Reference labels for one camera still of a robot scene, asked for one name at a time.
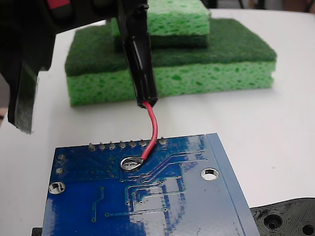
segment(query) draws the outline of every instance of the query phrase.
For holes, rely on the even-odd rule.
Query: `metal pin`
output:
[[[63,173],[63,168],[56,169],[56,174],[61,175]]]
[[[95,151],[95,150],[96,150],[95,146],[90,143],[89,144],[89,151]]]
[[[106,148],[106,146],[103,143],[99,143],[99,149],[104,150]]]
[[[116,147],[116,145],[113,144],[112,141],[110,141],[110,142],[109,142],[109,149],[113,150],[113,149],[115,149],[115,147]]]
[[[141,139],[141,141],[139,141],[139,145],[142,147],[145,147],[147,145],[147,142],[143,141],[143,139]]]
[[[63,154],[59,155],[59,156],[58,156],[58,159],[59,159],[59,160],[65,160],[65,155],[63,155]]]
[[[167,140],[165,138],[163,138],[163,136],[161,137],[161,139],[158,140],[159,144],[161,145],[165,145],[167,144]]]
[[[119,142],[119,147],[120,147],[120,148],[125,148],[125,147],[126,147],[126,144],[123,143],[122,140],[120,140],[120,142]]]
[[[134,142],[133,140],[130,140],[129,143],[130,147],[134,148],[135,146],[137,146],[136,142]]]

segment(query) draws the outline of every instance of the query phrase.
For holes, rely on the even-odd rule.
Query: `black plastic part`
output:
[[[315,198],[251,208],[261,236],[315,236]]]
[[[36,1],[0,0],[0,12],[0,73],[10,86],[8,120],[30,133],[37,75],[50,67],[55,34]]]
[[[158,91],[153,75],[151,50],[148,50],[150,48],[149,35],[126,39],[124,48],[138,106],[144,108],[144,101],[154,106],[158,100]]]
[[[204,6],[208,9],[218,7],[218,0],[201,0],[201,1],[204,4]]]
[[[31,231],[31,236],[41,236],[43,233],[43,228],[33,228]]]
[[[148,101],[154,106],[158,91],[153,74],[147,0],[118,0],[117,22],[133,80],[138,106]]]

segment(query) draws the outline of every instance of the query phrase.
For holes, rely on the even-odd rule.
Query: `sponge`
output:
[[[276,61],[276,53],[256,34],[233,19],[212,19],[206,49],[155,49],[153,66]],[[68,76],[127,69],[125,55],[115,53],[110,24],[76,32],[65,63]]]
[[[209,43],[210,11],[199,0],[149,0],[148,32],[154,48],[205,48]],[[115,48],[122,50],[119,28],[112,21]]]
[[[152,51],[161,97],[270,88],[276,53],[232,19],[213,19],[207,49]],[[78,30],[65,64],[72,106],[135,99],[123,53],[111,44],[111,26]]]

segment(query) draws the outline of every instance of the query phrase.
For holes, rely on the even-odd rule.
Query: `stacked sponges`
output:
[[[148,30],[160,97],[269,88],[276,53],[199,0],[150,0]],[[65,69],[72,106],[135,99],[115,20],[78,30]]]

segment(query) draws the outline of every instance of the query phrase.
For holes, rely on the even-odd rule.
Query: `black tool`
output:
[[[0,0],[0,73],[10,86],[9,122],[31,133],[38,72],[50,68],[56,34],[114,17],[137,103],[155,105],[148,8],[147,0]]]

